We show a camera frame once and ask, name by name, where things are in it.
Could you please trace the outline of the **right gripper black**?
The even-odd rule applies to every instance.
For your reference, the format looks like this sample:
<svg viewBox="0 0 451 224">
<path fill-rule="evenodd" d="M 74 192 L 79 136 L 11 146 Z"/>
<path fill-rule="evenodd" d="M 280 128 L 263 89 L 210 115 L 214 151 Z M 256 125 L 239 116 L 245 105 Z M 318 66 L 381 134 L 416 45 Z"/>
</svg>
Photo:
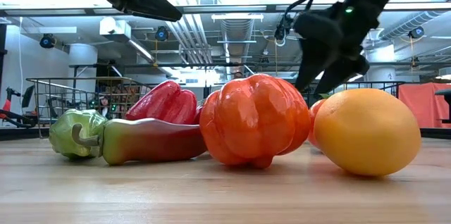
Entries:
<svg viewBox="0 0 451 224">
<path fill-rule="evenodd" d="M 320 11 L 302 13 L 295 21 L 301 36 L 302 59 L 295 87 L 302 92 L 324 70 L 315 94 L 326 94 L 357 74 L 365 75 L 370 65 L 360 55 L 362 41 L 369 31 L 369 4 L 337 2 Z M 357 57 L 357 60 L 335 57 Z"/>
</svg>

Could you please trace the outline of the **white round column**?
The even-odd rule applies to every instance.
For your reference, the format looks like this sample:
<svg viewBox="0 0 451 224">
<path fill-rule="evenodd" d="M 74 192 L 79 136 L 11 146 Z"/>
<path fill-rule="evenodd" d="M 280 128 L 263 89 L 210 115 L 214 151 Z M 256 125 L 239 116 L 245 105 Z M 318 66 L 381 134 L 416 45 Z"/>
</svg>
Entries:
<svg viewBox="0 0 451 224">
<path fill-rule="evenodd" d="M 68 76 L 75 77 L 75 80 L 70 81 L 71 87 L 94 92 L 96 86 L 94 78 L 97 76 L 97 69 L 94 67 L 98 59 L 97 48 L 89 44 L 71 44 L 68 59 L 70 66 L 78 66 L 69 68 Z"/>
<path fill-rule="evenodd" d="M 385 63 L 395 61 L 394 45 L 378 47 L 366 51 L 366 58 L 370 63 Z M 390 65 L 385 66 L 370 66 L 368 72 L 364 76 L 366 81 L 394 81 L 396 77 L 395 67 Z"/>
</svg>

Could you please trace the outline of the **black blue ceiling reel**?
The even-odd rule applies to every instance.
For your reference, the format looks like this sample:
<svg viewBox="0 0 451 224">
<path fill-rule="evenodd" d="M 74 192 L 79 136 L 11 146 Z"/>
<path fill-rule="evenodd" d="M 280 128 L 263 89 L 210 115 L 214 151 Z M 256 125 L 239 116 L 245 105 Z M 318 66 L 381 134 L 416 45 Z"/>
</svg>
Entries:
<svg viewBox="0 0 451 224">
<path fill-rule="evenodd" d="M 45 49 L 52 49 L 56 45 L 56 39 L 50 33 L 43 34 L 42 38 L 39 41 L 39 45 Z"/>
<path fill-rule="evenodd" d="M 154 38 L 158 42 L 165 42 L 168 39 L 169 32 L 167 27 L 165 26 L 159 26 L 157 28 L 157 31 L 155 32 Z"/>
<path fill-rule="evenodd" d="M 424 29 L 421 26 L 414 28 L 408 32 L 411 39 L 420 39 L 424 36 Z"/>
</svg>

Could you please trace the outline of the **orange yellow citrus fruit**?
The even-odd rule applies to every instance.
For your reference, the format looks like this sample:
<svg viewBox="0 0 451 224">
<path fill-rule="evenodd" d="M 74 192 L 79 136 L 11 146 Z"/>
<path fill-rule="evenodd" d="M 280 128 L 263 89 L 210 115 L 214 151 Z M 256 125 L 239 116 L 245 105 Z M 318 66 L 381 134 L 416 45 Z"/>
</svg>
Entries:
<svg viewBox="0 0 451 224">
<path fill-rule="evenodd" d="M 410 108 L 379 89 L 350 89 L 326 99 L 314 134 L 335 165 L 355 175 L 380 177 L 409 165 L 421 148 Z"/>
</svg>

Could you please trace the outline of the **white ceiling light panel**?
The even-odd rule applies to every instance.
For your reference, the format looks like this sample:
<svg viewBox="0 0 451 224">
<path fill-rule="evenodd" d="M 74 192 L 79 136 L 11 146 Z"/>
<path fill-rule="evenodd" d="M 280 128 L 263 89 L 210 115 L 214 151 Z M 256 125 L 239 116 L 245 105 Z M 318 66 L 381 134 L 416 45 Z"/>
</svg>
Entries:
<svg viewBox="0 0 451 224">
<path fill-rule="evenodd" d="M 227 14 L 213 14 L 211 16 L 215 20 L 260 20 L 263 21 L 262 14 L 248 14 L 248 13 L 227 13 Z"/>
</svg>

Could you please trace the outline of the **black background monitor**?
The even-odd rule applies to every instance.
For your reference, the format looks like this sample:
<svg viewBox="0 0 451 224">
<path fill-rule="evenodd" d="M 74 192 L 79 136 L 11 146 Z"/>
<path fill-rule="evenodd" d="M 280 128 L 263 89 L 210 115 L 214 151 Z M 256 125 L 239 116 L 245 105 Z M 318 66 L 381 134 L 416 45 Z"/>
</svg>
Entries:
<svg viewBox="0 0 451 224">
<path fill-rule="evenodd" d="M 34 85 L 29 86 L 25 90 L 25 93 L 22 95 L 22 98 L 23 98 L 22 104 L 21 104 L 22 108 L 27 108 L 29 106 L 34 90 L 35 90 Z"/>
</svg>

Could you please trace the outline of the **silver spiral air duct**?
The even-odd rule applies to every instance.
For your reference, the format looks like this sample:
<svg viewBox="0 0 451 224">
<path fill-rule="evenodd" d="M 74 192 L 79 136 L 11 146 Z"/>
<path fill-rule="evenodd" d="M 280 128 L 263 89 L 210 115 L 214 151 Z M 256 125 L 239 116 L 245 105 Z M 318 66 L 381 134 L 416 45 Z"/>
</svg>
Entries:
<svg viewBox="0 0 451 224">
<path fill-rule="evenodd" d="M 400 37 L 445 13 L 447 13 L 447 11 L 419 11 L 411 13 L 381 31 L 378 35 L 378 39 L 381 41 L 388 41 Z"/>
</svg>

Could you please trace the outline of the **red black background machine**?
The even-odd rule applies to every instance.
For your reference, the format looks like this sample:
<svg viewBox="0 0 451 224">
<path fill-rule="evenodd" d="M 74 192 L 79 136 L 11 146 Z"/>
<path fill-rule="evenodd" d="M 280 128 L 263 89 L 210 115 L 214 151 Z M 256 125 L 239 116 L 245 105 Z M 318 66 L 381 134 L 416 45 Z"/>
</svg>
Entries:
<svg viewBox="0 0 451 224">
<path fill-rule="evenodd" d="M 10 124 L 13 124 L 18 128 L 29 129 L 36 126 L 37 123 L 36 115 L 26 116 L 11 112 L 12 96 L 22 97 L 22 94 L 10 87 L 6 89 L 6 93 L 7 97 L 3 105 L 3 108 L 0 108 L 0 119 L 2 119 L 2 121 L 6 121 Z"/>
</svg>

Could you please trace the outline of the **black pedestal table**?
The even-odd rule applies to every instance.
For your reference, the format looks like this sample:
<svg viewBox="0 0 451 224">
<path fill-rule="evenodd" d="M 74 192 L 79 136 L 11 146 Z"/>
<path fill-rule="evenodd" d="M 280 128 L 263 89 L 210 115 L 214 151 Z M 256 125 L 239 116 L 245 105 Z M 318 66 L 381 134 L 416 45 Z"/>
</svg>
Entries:
<svg viewBox="0 0 451 224">
<path fill-rule="evenodd" d="M 442 123 L 451 124 L 451 89 L 441 89 L 435 92 L 436 96 L 443 96 L 444 100 L 447 102 L 449 107 L 449 115 L 450 117 L 447 119 L 443 119 Z"/>
</svg>

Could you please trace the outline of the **orange cloth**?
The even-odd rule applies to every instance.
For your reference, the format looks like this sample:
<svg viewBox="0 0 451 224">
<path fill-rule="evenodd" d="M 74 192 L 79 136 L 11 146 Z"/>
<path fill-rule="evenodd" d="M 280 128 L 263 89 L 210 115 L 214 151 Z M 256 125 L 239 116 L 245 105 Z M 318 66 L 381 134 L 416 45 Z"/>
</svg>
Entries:
<svg viewBox="0 0 451 224">
<path fill-rule="evenodd" d="M 444 96 L 435 95 L 442 89 L 451 89 L 451 85 L 432 82 L 400 85 L 399 99 L 410 108 L 420 128 L 451 128 L 451 123 L 443 123 L 450 118 L 449 105 Z"/>
</svg>

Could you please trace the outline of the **silver ceiling air duct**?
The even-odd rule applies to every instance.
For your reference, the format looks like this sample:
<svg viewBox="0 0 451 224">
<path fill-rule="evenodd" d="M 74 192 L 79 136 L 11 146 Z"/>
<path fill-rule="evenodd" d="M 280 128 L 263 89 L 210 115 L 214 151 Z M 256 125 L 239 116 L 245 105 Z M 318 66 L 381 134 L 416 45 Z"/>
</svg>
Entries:
<svg viewBox="0 0 451 224">
<path fill-rule="evenodd" d="M 253 19 L 221 20 L 221 34 L 226 63 L 244 63 L 252 40 Z"/>
</svg>

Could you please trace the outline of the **red bell pepper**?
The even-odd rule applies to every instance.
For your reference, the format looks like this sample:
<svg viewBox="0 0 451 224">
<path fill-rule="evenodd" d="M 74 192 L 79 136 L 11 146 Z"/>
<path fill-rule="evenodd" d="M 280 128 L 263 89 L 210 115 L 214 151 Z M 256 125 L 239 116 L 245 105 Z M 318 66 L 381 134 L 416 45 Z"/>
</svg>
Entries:
<svg viewBox="0 0 451 224">
<path fill-rule="evenodd" d="M 191 90 L 182 89 L 172 80 L 160 83 L 125 114 L 126 120 L 155 118 L 174 124 L 193 124 L 197 97 Z"/>
</svg>

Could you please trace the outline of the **orange ribbed pumpkin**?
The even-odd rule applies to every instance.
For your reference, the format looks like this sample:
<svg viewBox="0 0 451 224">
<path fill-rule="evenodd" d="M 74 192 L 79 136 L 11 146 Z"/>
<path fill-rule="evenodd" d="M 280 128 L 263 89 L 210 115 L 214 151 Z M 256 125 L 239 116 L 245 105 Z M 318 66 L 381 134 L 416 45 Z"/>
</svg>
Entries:
<svg viewBox="0 0 451 224">
<path fill-rule="evenodd" d="M 212 92 L 199 125 L 215 160 L 227 166 L 267 168 L 275 156 L 289 154 L 307 140 L 311 118 L 292 84 L 255 74 Z"/>
</svg>

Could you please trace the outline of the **black ceiling reel white loop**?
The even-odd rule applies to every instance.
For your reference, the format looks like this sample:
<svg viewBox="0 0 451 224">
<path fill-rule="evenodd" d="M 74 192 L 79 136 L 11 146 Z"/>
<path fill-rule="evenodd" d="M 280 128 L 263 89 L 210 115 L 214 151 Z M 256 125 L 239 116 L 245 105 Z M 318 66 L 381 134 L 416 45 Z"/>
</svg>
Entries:
<svg viewBox="0 0 451 224">
<path fill-rule="evenodd" d="M 292 27 L 293 19 L 290 15 L 283 16 L 276 27 L 276 31 L 274 32 L 274 42 L 276 46 L 284 46 L 285 39 L 290 33 L 290 29 Z"/>
</svg>

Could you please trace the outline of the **orange persimmon green calyx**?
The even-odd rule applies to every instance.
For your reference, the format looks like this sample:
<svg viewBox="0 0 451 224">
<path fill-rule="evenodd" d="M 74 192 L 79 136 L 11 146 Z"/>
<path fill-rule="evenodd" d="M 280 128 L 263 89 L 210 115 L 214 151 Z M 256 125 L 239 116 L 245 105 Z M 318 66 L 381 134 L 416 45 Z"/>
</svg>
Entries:
<svg viewBox="0 0 451 224">
<path fill-rule="evenodd" d="M 311 108 L 309 109 L 309 115 L 311 118 L 311 127 L 310 127 L 310 131 L 309 131 L 309 135 L 307 137 L 307 140 L 309 141 L 309 143 L 311 145 L 313 145 L 314 147 L 316 147 L 319 151 L 322 151 L 322 149 L 320 148 L 320 146 L 318 145 L 318 142 L 316 140 L 316 136 L 314 134 L 314 123 L 315 123 L 315 119 L 316 119 L 316 115 L 320 109 L 320 107 L 322 106 L 322 104 L 326 101 L 326 98 L 323 99 L 319 99 L 317 102 L 315 102 Z"/>
</svg>

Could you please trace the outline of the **long red green chili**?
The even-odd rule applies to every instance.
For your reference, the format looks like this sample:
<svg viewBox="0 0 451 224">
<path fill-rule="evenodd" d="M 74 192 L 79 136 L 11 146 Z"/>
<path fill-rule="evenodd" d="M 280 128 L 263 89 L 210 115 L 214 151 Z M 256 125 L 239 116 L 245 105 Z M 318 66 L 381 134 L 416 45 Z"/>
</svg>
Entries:
<svg viewBox="0 0 451 224">
<path fill-rule="evenodd" d="M 82 125 L 72 126 L 72 138 L 84 147 L 99 147 L 111 166 L 128 161 L 169 162 L 195 158 L 206 151 L 198 125 L 168 123 L 155 118 L 113 119 L 97 135 L 82 137 Z"/>
</svg>

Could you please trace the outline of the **black overhead rig beam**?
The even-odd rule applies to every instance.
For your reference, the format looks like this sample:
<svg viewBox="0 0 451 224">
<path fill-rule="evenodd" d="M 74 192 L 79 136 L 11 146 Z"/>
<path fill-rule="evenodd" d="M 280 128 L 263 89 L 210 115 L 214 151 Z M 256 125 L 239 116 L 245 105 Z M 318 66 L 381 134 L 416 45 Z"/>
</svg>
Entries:
<svg viewBox="0 0 451 224">
<path fill-rule="evenodd" d="M 286 4 L 176 6 L 181 13 L 282 13 Z M 451 11 L 451 1 L 388 3 L 385 11 Z M 0 8 L 0 17 L 130 15 L 114 8 Z"/>
</svg>

